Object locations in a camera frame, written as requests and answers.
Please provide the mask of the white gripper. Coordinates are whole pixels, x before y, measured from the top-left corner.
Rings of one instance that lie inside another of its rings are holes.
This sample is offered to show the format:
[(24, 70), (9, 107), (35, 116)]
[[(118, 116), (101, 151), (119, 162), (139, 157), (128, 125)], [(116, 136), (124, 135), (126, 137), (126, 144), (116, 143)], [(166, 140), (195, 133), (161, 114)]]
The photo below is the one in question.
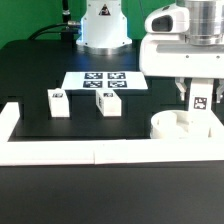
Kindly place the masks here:
[(180, 98), (183, 77), (215, 78), (216, 103), (224, 94), (224, 4), (170, 4), (145, 21), (139, 68), (146, 76), (176, 77)]

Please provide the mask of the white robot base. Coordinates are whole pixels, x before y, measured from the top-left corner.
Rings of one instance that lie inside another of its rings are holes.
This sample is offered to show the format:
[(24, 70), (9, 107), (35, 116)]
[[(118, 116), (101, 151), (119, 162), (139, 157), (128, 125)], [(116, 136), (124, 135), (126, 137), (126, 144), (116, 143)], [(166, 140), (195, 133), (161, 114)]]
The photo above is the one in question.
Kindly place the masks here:
[(80, 51), (98, 55), (113, 55), (129, 49), (132, 40), (128, 37), (121, 0), (86, 0), (81, 36), (76, 45)]

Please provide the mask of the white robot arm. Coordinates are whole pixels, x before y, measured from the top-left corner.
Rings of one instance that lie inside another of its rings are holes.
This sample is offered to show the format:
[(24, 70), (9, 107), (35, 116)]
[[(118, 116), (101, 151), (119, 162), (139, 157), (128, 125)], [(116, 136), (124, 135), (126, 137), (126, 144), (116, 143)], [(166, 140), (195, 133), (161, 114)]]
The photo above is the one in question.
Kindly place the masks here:
[(224, 95), (224, 0), (176, 0), (145, 20), (139, 68), (146, 76), (217, 79)]

